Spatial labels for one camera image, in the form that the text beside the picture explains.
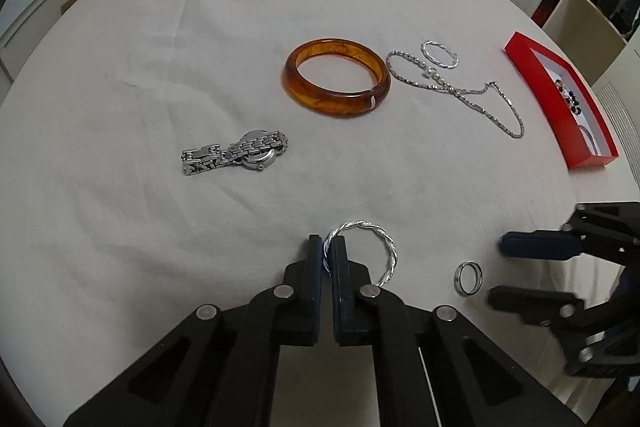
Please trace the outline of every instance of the jewelry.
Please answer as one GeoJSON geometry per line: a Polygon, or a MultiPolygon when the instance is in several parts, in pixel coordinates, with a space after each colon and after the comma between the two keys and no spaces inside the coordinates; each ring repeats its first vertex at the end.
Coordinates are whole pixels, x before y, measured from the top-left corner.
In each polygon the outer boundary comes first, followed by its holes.
{"type": "Polygon", "coordinates": [[[435,64],[436,66],[440,66],[441,68],[444,68],[445,70],[452,70],[453,68],[455,68],[458,65],[458,56],[455,53],[453,53],[449,48],[447,48],[444,44],[441,44],[440,42],[436,42],[436,41],[423,42],[422,45],[420,46],[420,49],[422,51],[422,54],[425,57],[427,57],[428,61],[433,62],[433,64],[435,64]],[[453,63],[452,64],[443,64],[442,62],[440,62],[437,58],[433,57],[433,55],[431,55],[427,51],[427,46],[436,46],[437,48],[440,48],[441,50],[447,52],[447,55],[449,55],[449,57],[451,57],[453,59],[453,63]]]}
{"type": "Polygon", "coordinates": [[[343,39],[319,39],[302,44],[289,55],[283,84],[287,92],[302,105],[325,114],[346,116],[363,114],[379,105],[389,92],[391,79],[382,58],[362,44],[343,39]],[[340,92],[312,84],[300,74],[298,67],[305,60],[319,55],[352,58],[371,71],[376,85],[366,91],[340,92]]]}
{"type": "Polygon", "coordinates": [[[248,169],[261,171],[271,165],[276,156],[286,151],[288,142],[289,139],[280,131],[251,131],[226,150],[221,150],[220,144],[213,144],[201,149],[182,151],[182,171],[191,176],[240,164],[248,169]]]}
{"type": "Polygon", "coordinates": [[[409,53],[406,53],[406,52],[402,52],[402,51],[392,51],[392,52],[390,52],[386,56],[386,66],[387,66],[387,68],[389,68],[390,73],[394,77],[396,77],[396,79],[400,80],[400,82],[404,82],[405,84],[409,84],[410,86],[420,87],[422,89],[429,89],[429,90],[436,91],[436,92],[443,92],[443,93],[446,93],[446,94],[451,94],[451,95],[455,96],[458,100],[460,100],[460,102],[464,103],[467,107],[470,107],[471,109],[473,109],[475,111],[478,111],[480,114],[484,114],[485,117],[487,117],[489,120],[491,120],[493,123],[495,123],[500,128],[500,130],[502,130],[503,132],[507,133],[512,138],[522,138],[524,136],[524,124],[522,123],[522,118],[520,118],[520,115],[518,114],[518,112],[513,107],[513,103],[511,103],[511,100],[509,100],[506,97],[506,95],[502,92],[500,87],[498,87],[498,84],[496,84],[495,82],[488,82],[488,83],[484,84],[484,88],[483,89],[459,89],[457,87],[451,86],[451,84],[446,82],[444,80],[444,78],[442,78],[440,76],[440,74],[436,71],[436,69],[428,66],[425,61],[420,60],[419,58],[414,57],[413,55],[411,55],[409,53]],[[432,78],[439,85],[438,86],[434,86],[432,84],[421,84],[419,82],[414,82],[412,80],[409,80],[408,78],[405,78],[404,76],[396,73],[396,71],[391,66],[391,57],[394,57],[396,55],[398,57],[404,58],[404,60],[409,61],[410,63],[414,64],[415,66],[418,66],[421,70],[424,71],[422,76],[427,77],[427,78],[432,78]],[[502,97],[502,99],[509,105],[509,108],[511,109],[511,112],[513,113],[513,116],[515,116],[516,120],[518,120],[518,124],[520,126],[520,132],[519,133],[514,133],[514,132],[510,131],[509,129],[507,129],[503,124],[500,123],[500,121],[497,118],[494,117],[494,115],[489,113],[483,107],[479,106],[477,103],[471,102],[467,97],[464,96],[466,94],[484,94],[484,93],[487,92],[487,90],[490,87],[495,89],[497,91],[497,93],[502,97]]]}
{"type": "Polygon", "coordinates": [[[334,240],[334,237],[338,235],[342,230],[353,229],[354,227],[359,227],[361,229],[369,229],[373,230],[374,233],[378,234],[385,240],[386,248],[389,251],[389,268],[386,270],[385,274],[380,278],[380,281],[376,283],[376,286],[382,286],[383,284],[388,283],[391,280],[391,277],[394,276],[394,271],[396,269],[396,264],[398,264],[398,254],[396,253],[396,244],[394,240],[391,239],[391,236],[386,233],[385,229],[378,225],[374,225],[369,221],[347,221],[343,225],[340,225],[337,229],[333,229],[329,232],[329,235],[326,236],[324,243],[322,244],[322,251],[324,252],[324,259],[322,260],[322,265],[324,269],[327,270],[329,275],[331,275],[331,269],[329,268],[329,259],[327,257],[327,253],[329,252],[329,247],[331,246],[331,242],[334,240]]]}
{"type": "Polygon", "coordinates": [[[582,131],[582,134],[584,134],[587,139],[589,140],[589,142],[591,142],[591,153],[593,155],[598,155],[598,147],[596,146],[596,140],[593,139],[593,136],[591,136],[591,133],[589,132],[589,130],[583,126],[578,124],[578,129],[580,129],[582,131]]]}
{"type": "Polygon", "coordinates": [[[575,99],[574,92],[569,91],[559,78],[556,78],[556,87],[569,106],[569,109],[571,109],[571,112],[575,115],[581,114],[580,102],[575,99]]]}
{"type": "Polygon", "coordinates": [[[463,297],[470,297],[471,295],[475,295],[476,293],[478,293],[478,291],[480,290],[480,286],[482,286],[482,268],[480,267],[480,265],[476,263],[476,261],[465,261],[464,263],[458,265],[458,267],[456,268],[456,272],[453,275],[453,286],[455,286],[456,292],[458,292],[463,297]],[[467,266],[470,266],[473,269],[476,276],[476,283],[474,284],[474,287],[471,291],[465,290],[462,287],[462,280],[460,280],[460,278],[462,277],[462,270],[467,266]]]}

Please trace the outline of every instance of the silver twisted bracelet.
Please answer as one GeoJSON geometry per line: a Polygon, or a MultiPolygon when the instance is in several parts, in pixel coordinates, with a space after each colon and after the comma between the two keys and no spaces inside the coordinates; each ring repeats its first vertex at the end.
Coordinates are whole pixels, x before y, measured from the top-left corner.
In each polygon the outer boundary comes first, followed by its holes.
{"type": "Polygon", "coordinates": [[[220,144],[200,149],[182,151],[182,170],[187,176],[220,169],[229,165],[244,165],[248,169],[261,171],[271,165],[276,156],[287,150],[289,140],[280,131],[251,131],[226,150],[220,144]]]}
{"type": "Polygon", "coordinates": [[[504,133],[507,133],[512,138],[522,138],[524,136],[524,124],[522,123],[522,118],[520,118],[520,115],[513,107],[513,103],[511,103],[511,100],[509,100],[506,97],[506,95],[502,92],[500,87],[498,87],[498,85],[495,82],[488,82],[484,84],[483,89],[459,89],[457,87],[451,86],[451,84],[446,82],[444,78],[440,76],[438,71],[436,71],[435,68],[429,66],[424,60],[420,60],[420,58],[414,57],[412,54],[409,54],[403,51],[398,51],[398,50],[392,51],[386,56],[386,66],[387,68],[389,68],[389,72],[396,79],[400,80],[400,82],[404,82],[405,84],[409,84],[410,86],[420,87],[420,89],[428,89],[436,92],[451,94],[455,96],[458,100],[460,100],[460,102],[464,103],[467,107],[470,107],[474,111],[478,111],[480,114],[484,114],[485,117],[487,117],[489,120],[495,123],[500,128],[501,131],[503,131],[504,133]],[[433,84],[422,84],[420,82],[414,82],[413,80],[409,80],[408,78],[405,78],[404,76],[396,72],[396,70],[394,70],[394,68],[391,65],[391,57],[395,57],[395,56],[402,57],[404,58],[404,60],[407,60],[408,62],[414,64],[415,66],[418,66],[421,70],[424,71],[422,73],[424,77],[433,79],[438,85],[436,86],[433,84]],[[487,92],[487,90],[490,87],[495,89],[496,92],[502,97],[502,99],[509,105],[511,112],[513,113],[513,116],[515,116],[516,120],[518,121],[518,124],[520,126],[520,132],[514,133],[513,131],[509,130],[505,125],[503,125],[500,122],[500,120],[495,118],[494,115],[489,113],[484,107],[481,107],[477,103],[471,102],[471,100],[469,100],[465,96],[466,94],[484,94],[487,92]]]}
{"type": "Polygon", "coordinates": [[[389,268],[386,270],[384,275],[380,278],[380,280],[376,283],[376,286],[382,286],[383,284],[388,283],[391,280],[391,277],[394,276],[394,271],[396,269],[396,264],[398,264],[398,254],[396,253],[396,244],[394,240],[391,239],[391,236],[386,233],[386,230],[380,227],[379,225],[374,225],[369,221],[347,221],[343,225],[340,225],[337,229],[333,229],[329,232],[329,235],[326,236],[324,243],[322,244],[322,251],[324,252],[324,259],[322,260],[322,265],[324,269],[327,270],[329,275],[331,275],[331,269],[329,268],[329,259],[328,252],[329,247],[331,246],[331,242],[334,240],[334,237],[338,235],[342,230],[353,229],[354,227],[359,227],[361,229],[372,230],[374,233],[379,235],[385,240],[386,248],[389,251],[389,268]]]}

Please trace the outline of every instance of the metal screw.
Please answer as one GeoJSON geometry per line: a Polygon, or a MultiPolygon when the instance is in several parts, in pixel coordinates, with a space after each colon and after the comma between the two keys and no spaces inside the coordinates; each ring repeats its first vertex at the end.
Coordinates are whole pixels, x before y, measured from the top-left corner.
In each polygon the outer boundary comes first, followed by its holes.
{"type": "Polygon", "coordinates": [[[585,347],[578,354],[578,360],[581,362],[589,362],[593,358],[593,349],[591,347],[585,347]]]}
{"type": "Polygon", "coordinates": [[[575,306],[573,304],[565,304],[560,308],[560,316],[562,318],[571,317],[575,313],[575,306]]]}
{"type": "Polygon", "coordinates": [[[218,309],[211,304],[204,304],[196,310],[196,317],[201,321],[208,321],[218,315],[218,309]]]}
{"type": "Polygon", "coordinates": [[[276,286],[273,289],[273,294],[278,299],[288,299],[290,296],[293,295],[293,293],[294,293],[293,288],[288,284],[281,284],[280,286],[276,286]]]}
{"type": "Polygon", "coordinates": [[[458,312],[455,311],[451,306],[440,306],[436,310],[436,317],[438,317],[441,321],[451,322],[458,316],[458,312]]]}
{"type": "Polygon", "coordinates": [[[380,295],[380,288],[375,284],[366,284],[360,287],[360,294],[363,297],[369,297],[374,299],[378,295],[380,295]]]}

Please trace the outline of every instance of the bed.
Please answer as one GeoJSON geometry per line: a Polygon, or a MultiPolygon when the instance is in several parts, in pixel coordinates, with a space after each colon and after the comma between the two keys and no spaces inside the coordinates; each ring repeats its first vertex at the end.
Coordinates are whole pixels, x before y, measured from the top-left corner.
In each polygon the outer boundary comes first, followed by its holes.
{"type": "MultiPolygon", "coordinates": [[[[508,0],[79,0],[0,108],[0,353],[34,411],[62,425],[199,304],[247,302],[279,282],[309,234],[367,219],[396,242],[391,291],[424,309],[455,306],[588,418],[608,382],[566,377],[543,328],[491,311],[484,297],[510,284],[605,301],[618,266],[509,260],[496,242],[558,228],[577,201],[637,200],[638,186],[620,146],[606,168],[566,169],[502,50],[514,31],[561,54],[508,0]],[[327,36],[383,57],[446,42],[460,57],[447,80],[496,80],[524,138],[396,81],[359,118],[307,110],[282,89],[282,67],[299,44],[327,36]],[[182,174],[182,150],[256,128],[290,140],[265,171],[182,174]],[[452,276],[466,260],[485,280],[463,299],[452,276]]],[[[309,67],[338,85],[351,71],[309,67]]],[[[498,96],[482,105],[517,128],[498,96]]],[[[350,257],[381,275],[381,243],[345,235],[350,257]]],[[[378,425],[370,352],[338,349],[329,326],[313,350],[283,350],[274,427],[378,425]]]]}

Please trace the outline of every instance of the silver necklace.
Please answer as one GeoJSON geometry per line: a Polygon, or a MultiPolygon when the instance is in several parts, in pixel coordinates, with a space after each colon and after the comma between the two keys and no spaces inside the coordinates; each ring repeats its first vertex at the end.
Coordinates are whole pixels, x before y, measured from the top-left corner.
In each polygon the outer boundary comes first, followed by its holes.
{"type": "Polygon", "coordinates": [[[522,123],[522,118],[520,118],[520,115],[518,114],[518,112],[513,107],[513,103],[511,103],[511,100],[509,100],[506,97],[506,95],[502,92],[500,87],[498,87],[498,85],[495,82],[488,82],[488,83],[484,84],[484,88],[483,89],[459,89],[457,87],[451,86],[451,84],[446,82],[444,80],[444,78],[442,78],[440,76],[438,71],[436,71],[435,68],[430,67],[424,60],[420,60],[420,58],[414,57],[412,54],[409,54],[409,53],[406,53],[406,52],[402,52],[402,51],[398,51],[398,50],[392,51],[386,56],[386,66],[387,66],[387,68],[389,68],[389,72],[396,79],[400,80],[400,82],[404,82],[405,84],[409,84],[410,86],[420,87],[422,89],[429,89],[429,90],[432,90],[432,91],[451,94],[451,95],[455,96],[458,100],[460,100],[460,102],[464,103],[467,107],[470,107],[471,109],[473,109],[475,111],[478,111],[481,114],[484,114],[485,117],[487,117],[489,120],[494,122],[504,133],[507,133],[512,138],[516,138],[517,139],[517,138],[522,138],[524,136],[524,124],[522,123]],[[394,68],[391,66],[391,57],[394,57],[394,56],[402,57],[402,58],[404,58],[404,60],[409,61],[410,63],[414,64],[415,66],[418,66],[421,70],[424,71],[422,73],[422,76],[424,76],[426,78],[433,79],[438,85],[436,86],[434,84],[421,84],[420,82],[414,82],[412,80],[409,80],[408,78],[405,78],[401,74],[397,73],[394,70],[394,68]],[[514,133],[514,132],[510,131],[506,126],[504,126],[500,122],[500,120],[495,118],[494,115],[489,113],[484,107],[479,106],[477,103],[471,102],[471,100],[469,100],[465,96],[466,94],[484,94],[484,93],[487,92],[487,90],[490,87],[494,88],[497,91],[497,93],[502,97],[502,99],[509,105],[509,108],[511,109],[511,112],[513,113],[513,116],[515,116],[516,120],[518,120],[518,124],[520,126],[520,132],[519,133],[514,133]]]}

